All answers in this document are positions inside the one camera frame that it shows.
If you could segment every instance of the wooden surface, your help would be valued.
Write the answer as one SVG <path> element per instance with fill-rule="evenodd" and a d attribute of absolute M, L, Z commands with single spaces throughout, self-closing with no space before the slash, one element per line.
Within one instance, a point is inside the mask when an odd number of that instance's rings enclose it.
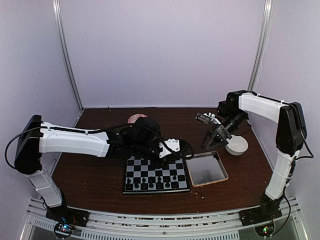
<path fill-rule="evenodd" d="M 187 140 L 196 153 L 211 128 L 195 120 L 197 112 L 213 108 L 110 108 L 86 109 L 77 127 L 106 128 L 126 123 L 137 113 L 146 114 L 161 126 L 164 138 Z M 238 133 L 248 129 L 243 124 Z M 229 175 L 224 182 L 192 187 L 186 193 L 122 195 L 124 161 L 82 154 L 62 154 L 53 174 L 69 206 L 126 214 L 204 213 L 255 206 L 272 175 L 264 153 L 250 130 L 244 135 L 249 148 L 242 156 L 232 156 L 222 147 L 217 151 Z"/>

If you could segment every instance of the metal frame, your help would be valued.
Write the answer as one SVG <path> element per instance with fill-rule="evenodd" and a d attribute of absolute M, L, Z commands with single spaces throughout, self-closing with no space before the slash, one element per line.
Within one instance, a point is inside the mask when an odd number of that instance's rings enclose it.
<path fill-rule="evenodd" d="M 260 70 L 261 70 L 261 61 L 262 61 L 264 51 L 266 49 L 266 41 L 268 38 L 268 32 L 270 28 L 272 6 L 273 6 L 273 0 L 265 0 L 260 38 L 259 38 L 256 55 L 255 55 L 255 60 L 254 60 L 254 65 L 251 73 L 251 79 L 248 86 L 248 91 L 254 90 L 256 86 L 256 82 L 259 77 Z"/>
<path fill-rule="evenodd" d="M 66 36 L 65 36 L 65 31 L 64 31 L 64 25 L 63 25 L 63 21 L 62 21 L 61 9 L 60 9 L 60 0 L 52 0 L 52 4 L 53 4 L 54 17 L 55 17 L 56 25 L 58 28 L 59 37 L 60 37 L 64 65 L 66 68 L 66 72 L 68 75 L 68 79 L 69 79 L 69 82 L 71 85 L 72 93 L 75 98 L 76 104 L 77 104 L 79 110 L 82 111 L 84 109 L 84 107 L 81 102 L 81 98 L 80 98 L 77 84 L 75 81 L 75 76 L 74 76 L 71 62 L 70 62 L 70 57 L 69 57 L 67 42 L 66 42 Z"/>
<path fill-rule="evenodd" d="M 292 209 L 291 218 L 294 219 L 299 238 L 308 240 L 296 198 L 290 198 L 289 202 Z M 42 200 L 31 199 L 20 240 L 30 238 L 32 226 L 52 231 L 56 222 L 46 218 L 46 210 L 42 203 Z M 121 214 L 88 210 L 90 215 L 87 226 L 77 226 L 73 237 L 85 240 L 219 240 L 223 239 L 223 236 L 233 235 L 236 237 L 225 239 L 238 240 L 240 230 L 254 227 L 253 225 L 242 226 L 239 217 L 240 210 L 250 208 L 252 207 L 219 212 L 173 215 Z M 287 217 L 289 208 L 286 201 L 281 202 L 280 209 L 283 215 L 277 220 Z"/>

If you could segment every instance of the black cable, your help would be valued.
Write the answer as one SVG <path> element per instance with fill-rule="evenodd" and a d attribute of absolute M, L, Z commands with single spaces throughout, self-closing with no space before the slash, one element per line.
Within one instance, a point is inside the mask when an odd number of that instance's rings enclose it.
<path fill-rule="evenodd" d="M 300 156 L 300 157 L 297 157 L 294 161 L 296 162 L 296 161 L 298 161 L 299 159 L 314 159 L 315 156 L 314 156 L 314 154 L 311 152 L 311 150 L 310 150 L 310 148 L 309 148 L 309 146 L 308 146 L 308 144 L 307 144 L 307 141 L 306 141 L 306 139 L 305 139 L 305 136 L 303 135 L 303 132 L 302 132 L 301 128 L 300 128 L 300 133 L 301 133 L 301 136 L 302 136 L 302 139 L 303 139 L 303 143 L 304 143 L 304 145 L 305 145 L 305 148 L 307 149 L 307 151 L 308 151 L 308 153 L 310 154 L 310 156 Z"/>
<path fill-rule="evenodd" d="M 19 137 L 22 136 L 23 134 L 26 134 L 26 133 L 31 132 L 31 131 L 33 131 L 33 130 L 36 130 L 36 129 L 47 129 L 47 128 L 48 128 L 48 127 L 46 127 L 46 126 L 37 126 L 37 127 L 35 127 L 35 128 L 28 129 L 28 130 L 23 131 L 23 132 L 19 133 L 18 135 L 14 136 L 14 137 L 8 142 L 8 144 L 7 144 L 6 147 L 5 147 L 4 159 L 5 159 L 5 161 L 6 161 L 6 164 L 8 164 L 10 168 L 16 170 L 16 168 L 15 168 L 13 165 L 10 164 L 10 162 L 8 161 L 8 157 L 7 157 L 7 153 L 8 153 L 9 146 L 11 145 L 11 143 L 12 143 L 14 140 L 16 140 L 17 138 L 19 138 Z"/>
<path fill-rule="evenodd" d="M 251 128 L 252 128 L 252 126 L 251 126 L 251 124 L 247 124 L 248 126 L 249 126 L 249 129 L 247 130 L 247 131 L 245 131 L 245 132 L 243 132 L 243 133 L 241 133 L 241 134 L 233 134 L 233 135 L 235 135 L 235 136 L 242 136 L 242 135 L 245 135 L 246 133 L 248 133 L 250 130 L 251 130 Z"/>
<path fill-rule="evenodd" d="M 289 218 L 290 218 L 290 214 L 291 214 L 291 206 L 290 206 L 290 202 L 288 200 L 288 198 L 286 197 L 286 194 L 284 194 L 284 199 L 286 200 L 286 202 L 288 203 L 288 206 L 289 206 L 289 213 L 288 213 L 288 216 L 286 217 L 284 223 L 282 224 L 282 226 L 273 234 L 271 234 L 270 236 L 274 236 L 276 235 L 277 233 L 279 233 L 281 231 L 281 229 L 284 228 L 284 226 L 286 225 L 286 223 L 288 222 Z"/>
<path fill-rule="evenodd" d="M 113 130 L 113 129 L 129 127 L 129 126 L 133 126 L 133 123 L 124 123 L 124 124 L 120 124 L 120 125 L 117 125 L 117 126 L 111 126 L 111 127 L 107 127 L 107 128 L 98 129 L 98 130 L 90 130 L 87 133 L 88 134 L 98 134 L 98 133 L 110 131 L 110 130 Z"/>

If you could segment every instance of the white backdrop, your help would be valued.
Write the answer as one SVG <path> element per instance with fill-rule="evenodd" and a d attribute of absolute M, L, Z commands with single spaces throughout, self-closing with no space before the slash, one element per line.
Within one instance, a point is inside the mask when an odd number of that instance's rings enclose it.
<path fill-rule="evenodd" d="M 213 107 L 247 89 L 264 4 L 61 1 L 84 107 Z"/>

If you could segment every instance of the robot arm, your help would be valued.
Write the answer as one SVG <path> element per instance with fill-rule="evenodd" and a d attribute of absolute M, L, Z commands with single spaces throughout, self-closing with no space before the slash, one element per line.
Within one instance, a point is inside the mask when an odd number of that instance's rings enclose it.
<path fill-rule="evenodd" d="M 161 164 L 184 158 L 188 151 L 183 140 L 163 140 L 160 126 L 143 117 L 134 124 L 87 130 L 42 122 L 40 115 L 34 115 L 23 132 L 18 139 L 15 169 L 25 174 L 40 193 L 50 215 L 66 224 L 73 222 L 75 214 L 70 213 L 63 192 L 41 165 L 42 154 L 62 152 L 125 160 L 137 156 Z"/>
<path fill-rule="evenodd" d="M 302 107 L 299 103 L 285 103 L 255 92 L 245 90 L 230 92 L 225 101 L 219 102 L 217 113 L 224 119 L 220 122 L 214 114 L 199 114 L 196 119 L 211 124 L 213 133 L 205 137 L 203 148 L 212 151 L 228 144 L 227 139 L 248 118 L 247 112 L 258 114 L 278 124 L 276 134 L 277 161 L 271 180 L 261 198 L 261 214 L 272 216 L 284 197 L 294 168 L 295 159 L 307 137 Z"/>

